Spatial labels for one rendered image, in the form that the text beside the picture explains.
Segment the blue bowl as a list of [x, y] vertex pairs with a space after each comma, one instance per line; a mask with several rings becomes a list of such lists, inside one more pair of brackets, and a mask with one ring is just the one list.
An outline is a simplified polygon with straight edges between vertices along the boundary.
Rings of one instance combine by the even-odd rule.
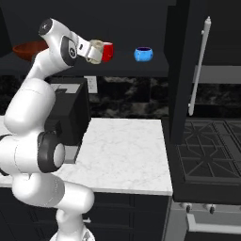
[[137, 62], [148, 62], [153, 59], [153, 49], [150, 47], [137, 47], [134, 52]]

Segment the white wall outlet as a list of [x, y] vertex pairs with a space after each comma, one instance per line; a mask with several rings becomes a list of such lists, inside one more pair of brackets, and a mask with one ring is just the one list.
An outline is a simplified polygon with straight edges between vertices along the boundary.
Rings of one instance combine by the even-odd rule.
[[96, 76], [86, 76], [88, 81], [88, 92], [90, 94], [96, 94], [98, 92], [97, 88], [97, 77]]

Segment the red cup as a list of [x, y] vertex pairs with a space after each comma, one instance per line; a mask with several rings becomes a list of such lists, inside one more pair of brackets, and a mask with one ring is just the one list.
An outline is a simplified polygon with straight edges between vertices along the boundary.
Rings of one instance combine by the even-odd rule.
[[104, 43], [104, 50], [103, 50], [103, 56], [102, 61], [107, 62], [112, 59], [114, 54], [114, 45], [112, 42], [105, 42]]

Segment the brown wooden bowl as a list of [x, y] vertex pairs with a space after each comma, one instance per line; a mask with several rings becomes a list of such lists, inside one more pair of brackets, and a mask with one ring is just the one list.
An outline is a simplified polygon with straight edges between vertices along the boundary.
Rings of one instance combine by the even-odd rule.
[[12, 51], [19, 58], [26, 61], [31, 61], [32, 57], [35, 54], [47, 48], [48, 48], [48, 45], [44, 40], [38, 40], [38, 41], [29, 41], [26, 43], [16, 45], [12, 48]]

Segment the dark cabinet door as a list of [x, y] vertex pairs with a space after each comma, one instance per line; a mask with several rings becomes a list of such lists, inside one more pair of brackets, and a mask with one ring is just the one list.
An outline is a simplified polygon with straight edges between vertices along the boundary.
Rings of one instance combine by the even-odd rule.
[[176, 0], [169, 7], [165, 55], [169, 63], [169, 140], [182, 142], [207, 0]]

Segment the grey oven front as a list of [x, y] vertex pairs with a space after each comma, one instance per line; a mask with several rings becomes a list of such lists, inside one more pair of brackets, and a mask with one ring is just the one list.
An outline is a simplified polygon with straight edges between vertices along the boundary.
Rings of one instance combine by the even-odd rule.
[[164, 241], [241, 241], [241, 206], [173, 201]]

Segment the grey range hood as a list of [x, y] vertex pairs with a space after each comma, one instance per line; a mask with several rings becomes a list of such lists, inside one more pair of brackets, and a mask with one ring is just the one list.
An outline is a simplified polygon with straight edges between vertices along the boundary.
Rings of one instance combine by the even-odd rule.
[[241, 66], [202, 66], [200, 84], [241, 84]]

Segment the dark open wall cabinet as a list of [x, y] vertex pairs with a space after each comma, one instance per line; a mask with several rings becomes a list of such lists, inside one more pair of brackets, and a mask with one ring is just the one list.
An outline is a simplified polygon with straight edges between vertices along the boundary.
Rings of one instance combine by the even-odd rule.
[[[92, 65], [82, 57], [64, 75], [164, 77], [169, 64], [164, 54], [166, 0], [0, 0], [4, 26], [0, 29], [0, 74], [26, 74], [31, 64], [11, 52], [15, 45], [38, 40], [40, 24], [53, 18], [85, 40], [114, 45], [113, 58]], [[137, 47], [153, 49], [153, 59], [137, 62]]]

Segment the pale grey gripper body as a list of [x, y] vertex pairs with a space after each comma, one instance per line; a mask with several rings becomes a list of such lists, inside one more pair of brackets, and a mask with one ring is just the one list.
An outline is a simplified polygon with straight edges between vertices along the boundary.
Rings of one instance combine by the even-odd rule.
[[90, 47], [86, 55], [86, 61], [91, 64], [100, 64], [102, 62], [104, 43], [100, 40], [91, 40], [89, 43]]

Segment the black gas hob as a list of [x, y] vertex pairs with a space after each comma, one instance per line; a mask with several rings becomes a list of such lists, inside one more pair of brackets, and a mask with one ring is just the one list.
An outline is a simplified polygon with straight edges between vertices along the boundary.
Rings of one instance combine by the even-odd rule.
[[188, 119], [179, 145], [162, 127], [176, 201], [241, 205], [241, 120]]

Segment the dark base cabinet drawers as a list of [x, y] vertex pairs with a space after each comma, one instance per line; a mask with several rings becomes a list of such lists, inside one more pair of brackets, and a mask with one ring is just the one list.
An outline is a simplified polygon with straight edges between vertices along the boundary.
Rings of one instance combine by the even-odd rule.
[[[96, 241], [162, 241], [169, 198], [97, 193], [83, 215]], [[26, 205], [0, 187], [0, 241], [49, 241], [56, 233], [56, 210]]]

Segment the black countertop appliance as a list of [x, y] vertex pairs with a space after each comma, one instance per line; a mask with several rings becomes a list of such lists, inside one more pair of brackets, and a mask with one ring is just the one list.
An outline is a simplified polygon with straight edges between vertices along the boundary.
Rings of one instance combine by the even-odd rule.
[[56, 102], [45, 122], [46, 131], [55, 131], [65, 146], [65, 164], [74, 164], [91, 120], [88, 84], [85, 78], [75, 83], [52, 83]]

